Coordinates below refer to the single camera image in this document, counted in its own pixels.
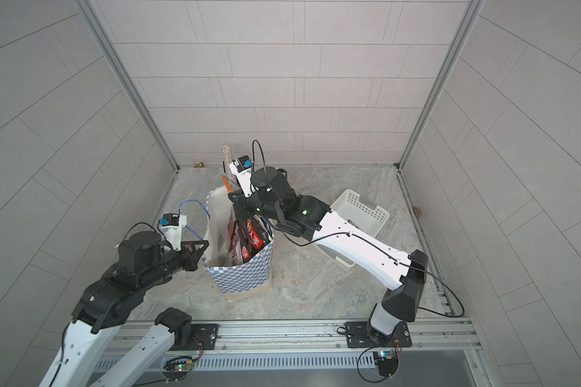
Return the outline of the black red condiment packet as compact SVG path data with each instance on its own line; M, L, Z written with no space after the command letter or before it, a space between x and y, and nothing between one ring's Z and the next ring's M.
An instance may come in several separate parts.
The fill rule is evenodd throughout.
M251 261L273 240L270 229L257 215L247 222L240 222L232 217L229 220L228 234L231 266L239 266Z

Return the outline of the blue checkered paper bag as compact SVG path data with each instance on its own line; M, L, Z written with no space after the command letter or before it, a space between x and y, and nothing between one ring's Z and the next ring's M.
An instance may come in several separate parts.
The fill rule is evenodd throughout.
M204 269L230 302L273 289L274 232L257 216L240 221L224 187L210 191L203 207L208 225Z

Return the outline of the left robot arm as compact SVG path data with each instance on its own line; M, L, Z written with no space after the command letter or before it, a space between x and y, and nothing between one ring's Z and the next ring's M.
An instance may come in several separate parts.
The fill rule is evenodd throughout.
M170 282L174 274L194 272L208 248L206 240L171 242L156 231L137 232L118 246L119 260L89 285L63 330L61 346L43 386L86 386L106 348L143 303L146 292ZM169 308L156 317L142 339L96 382L97 386L133 386L171 349L194 346L196 356L169 362L167 374L177 380L192 370L206 344L192 329L192 317Z

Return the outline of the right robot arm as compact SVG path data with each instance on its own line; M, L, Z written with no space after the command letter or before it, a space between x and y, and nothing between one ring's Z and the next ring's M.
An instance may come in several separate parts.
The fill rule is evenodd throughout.
M359 230L327 203L295 193L284 169L243 167L232 162L229 171L239 188L229 193L241 221L261 216L274 230L295 242L327 248L366 269L386 287L366 324L361 339L383 347L395 329L416 319L426 283L427 256L392 248Z

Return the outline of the left controller board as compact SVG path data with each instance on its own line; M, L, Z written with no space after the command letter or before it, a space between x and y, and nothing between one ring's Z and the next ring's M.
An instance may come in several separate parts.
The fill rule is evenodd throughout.
M167 360L162 369L162 375L170 381L181 381L191 372L197 359L192 356L178 356Z

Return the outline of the controller board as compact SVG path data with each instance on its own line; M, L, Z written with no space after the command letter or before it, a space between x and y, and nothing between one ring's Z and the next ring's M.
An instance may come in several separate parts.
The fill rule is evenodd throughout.
M167 360L162 369L162 375L170 381L181 381L191 372L197 359L192 356L178 356Z
M394 351L373 352L373 359L379 377L382 379L394 377L399 369L400 359Z

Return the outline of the white perforated plastic basket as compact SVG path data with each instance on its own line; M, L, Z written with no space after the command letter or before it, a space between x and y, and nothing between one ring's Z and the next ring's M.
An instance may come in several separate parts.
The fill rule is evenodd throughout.
M351 189L345 190L331 205L331 208L348 223L354 225L360 231L365 232L371 237L376 237L390 218L389 212L382 208L382 206L364 200L359 193ZM322 248L319 245L314 245L314 248L318 252L326 255L327 258L336 263L346 272L349 272L356 266L353 261L343 256L339 256L330 248Z

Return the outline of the right controller board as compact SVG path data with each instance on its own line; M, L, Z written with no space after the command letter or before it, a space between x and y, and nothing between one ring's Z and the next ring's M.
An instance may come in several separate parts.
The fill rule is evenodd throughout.
M373 352L373 359L379 377L382 379L394 377L399 369L400 359L394 351Z

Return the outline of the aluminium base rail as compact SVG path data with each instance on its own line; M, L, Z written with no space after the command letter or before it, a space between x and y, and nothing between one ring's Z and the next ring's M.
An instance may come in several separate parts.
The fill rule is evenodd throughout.
M189 345L174 346L173 338L151 335L150 321L129 321L108 341L100 338L71 339L66 351L84 356L98 348L102 356L123 356L147 340L143 350L161 347L167 356L189 354L205 356L240 354L278 354L301 352L358 352L372 347L387 351L471 350L481 347L476 330L468 318L419 318L400 324L392 338L376 346L366 335L364 319L298 319L195 321Z

